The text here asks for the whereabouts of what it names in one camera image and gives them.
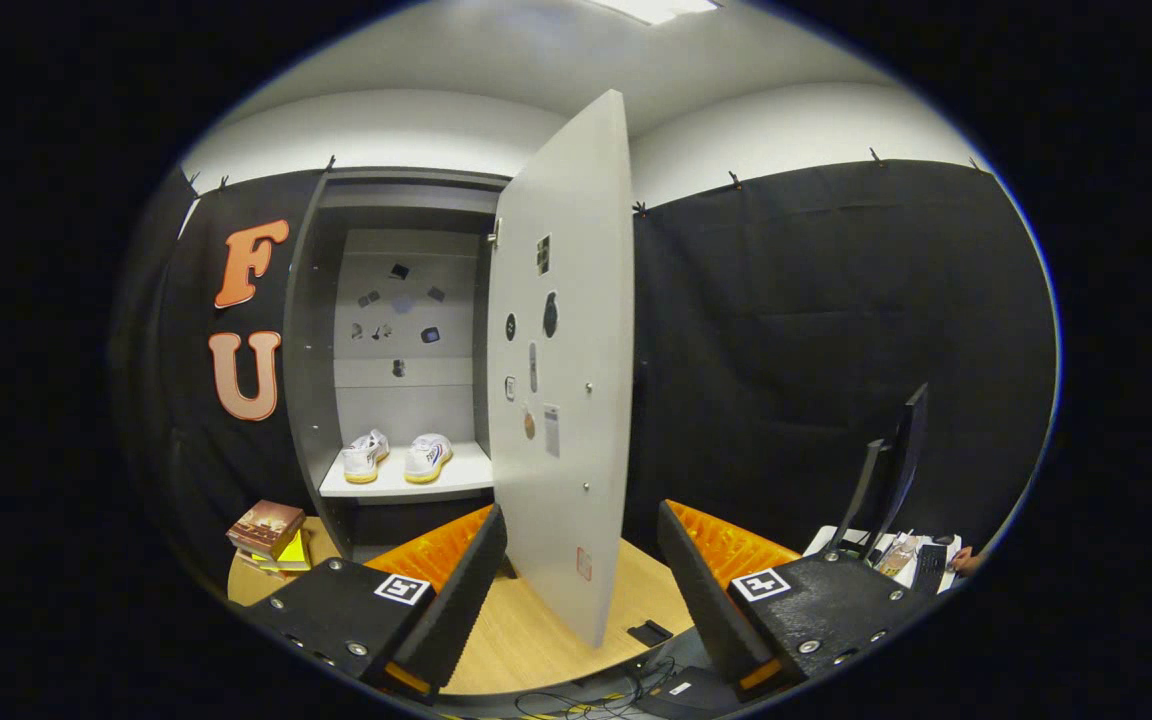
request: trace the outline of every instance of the white door panel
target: white door panel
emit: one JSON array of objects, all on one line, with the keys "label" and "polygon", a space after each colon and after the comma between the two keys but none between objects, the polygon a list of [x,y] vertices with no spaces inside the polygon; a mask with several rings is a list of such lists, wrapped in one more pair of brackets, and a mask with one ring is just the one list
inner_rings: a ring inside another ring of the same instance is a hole
[{"label": "white door panel", "polygon": [[[486,355],[507,552],[550,608],[599,647],[626,509],[634,351],[630,154],[620,92],[599,97],[532,156],[500,194],[497,219]],[[538,242],[546,237],[541,274]],[[553,338],[544,331],[551,293]]]}]

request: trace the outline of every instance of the shoe sole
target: shoe sole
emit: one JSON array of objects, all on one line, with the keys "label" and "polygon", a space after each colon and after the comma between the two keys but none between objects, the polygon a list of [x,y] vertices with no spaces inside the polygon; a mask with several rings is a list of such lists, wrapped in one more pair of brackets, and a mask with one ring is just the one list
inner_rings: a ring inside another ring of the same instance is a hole
[{"label": "shoe sole", "polygon": [[376,457],[376,472],[371,475],[344,475],[344,482],[356,484],[356,486],[365,486],[365,484],[376,482],[376,478],[380,477],[380,461],[388,457],[389,453],[385,452],[380,457]]},{"label": "shoe sole", "polygon": [[411,483],[414,486],[427,486],[438,479],[439,475],[444,473],[444,465],[447,465],[447,461],[452,460],[452,450],[447,450],[447,455],[444,455],[438,461],[438,468],[434,468],[434,472],[430,475],[408,475],[403,473],[403,479]]}]

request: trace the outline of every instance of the white sneaker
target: white sneaker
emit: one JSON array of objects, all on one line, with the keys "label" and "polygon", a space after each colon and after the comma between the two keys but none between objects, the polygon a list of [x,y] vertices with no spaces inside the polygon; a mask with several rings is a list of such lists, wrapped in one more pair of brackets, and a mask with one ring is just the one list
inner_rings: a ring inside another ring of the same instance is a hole
[{"label": "white sneaker", "polygon": [[452,442],[447,438],[438,433],[420,435],[407,452],[403,478],[408,483],[433,483],[448,460],[452,460]]},{"label": "white sneaker", "polygon": [[349,483],[371,483],[380,473],[380,461],[389,456],[389,438],[380,430],[371,430],[344,448],[344,479]]}]

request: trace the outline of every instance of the wooden table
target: wooden table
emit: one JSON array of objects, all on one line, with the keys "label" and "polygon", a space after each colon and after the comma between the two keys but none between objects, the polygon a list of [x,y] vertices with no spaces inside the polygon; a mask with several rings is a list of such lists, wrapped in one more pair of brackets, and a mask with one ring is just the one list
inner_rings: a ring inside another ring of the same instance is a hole
[{"label": "wooden table", "polygon": [[[306,518],[305,530],[314,564],[340,558],[323,521]],[[253,605],[294,582],[271,578],[236,558],[229,566],[229,600]],[[524,578],[499,577],[442,694],[516,694],[584,679],[649,650],[626,631],[646,620],[673,634],[692,624],[669,569],[623,538],[601,647],[577,638]]]}]

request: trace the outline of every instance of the white shelf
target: white shelf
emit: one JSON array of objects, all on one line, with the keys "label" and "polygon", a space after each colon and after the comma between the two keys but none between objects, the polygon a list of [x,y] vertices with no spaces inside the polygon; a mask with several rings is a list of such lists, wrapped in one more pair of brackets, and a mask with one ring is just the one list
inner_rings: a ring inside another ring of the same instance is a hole
[{"label": "white shelf", "polygon": [[323,484],[319,486],[321,497],[427,497],[438,500],[449,493],[475,491],[492,487],[492,460],[484,455],[477,442],[453,442],[452,460],[444,464],[444,472],[433,483],[408,483],[403,479],[403,464],[407,448],[400,445],[389,447],[389,456],[380,461],[379,477],[367,484],[353,484],[344,479],[344,461],[342,452],[332,464]]}]

